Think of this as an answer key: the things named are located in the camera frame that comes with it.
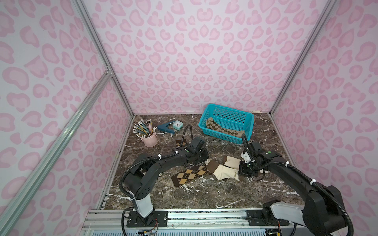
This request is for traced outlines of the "beige green argyle sock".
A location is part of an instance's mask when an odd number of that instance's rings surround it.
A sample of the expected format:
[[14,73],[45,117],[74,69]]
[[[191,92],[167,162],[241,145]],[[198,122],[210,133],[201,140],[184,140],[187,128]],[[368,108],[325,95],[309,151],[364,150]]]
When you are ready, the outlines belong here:
[[231,135],[237,138],[241,138],[245,134],[244,130],[232,130],[221,127],[213,118],[206,120],[206,127],[210,130],[217,131],[223,134]]

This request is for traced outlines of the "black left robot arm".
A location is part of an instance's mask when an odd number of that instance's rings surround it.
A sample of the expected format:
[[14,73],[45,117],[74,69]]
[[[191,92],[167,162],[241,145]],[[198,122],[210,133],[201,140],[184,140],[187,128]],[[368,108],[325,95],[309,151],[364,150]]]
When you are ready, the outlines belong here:
[[167,154],[142,153],[120,178],[119,189],[130,198],[137,215],[147,218],[154,211],[150,193],[160,174],[174,167],[198,165],[208,157],[206,142],[200,137]]

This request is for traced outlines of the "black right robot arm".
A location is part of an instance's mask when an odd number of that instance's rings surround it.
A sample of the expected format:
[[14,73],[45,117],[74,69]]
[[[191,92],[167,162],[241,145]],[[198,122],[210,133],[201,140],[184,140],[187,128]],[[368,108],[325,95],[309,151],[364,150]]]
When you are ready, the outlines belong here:
[[243,160],[239,164],[239,175],[258,177],[260,171],[275,174],[302,198],[304,205],[288,204],[272,200],[263,205],[261,219],[267,225],[280,220],[301,225],[315,236],[329,236],[342,228],[347,235],[354,234],[354,226],[348,215],[339,189],[324,186],[292,166],[279,153],[265,151],[258,142],[249,143],[242,137]]

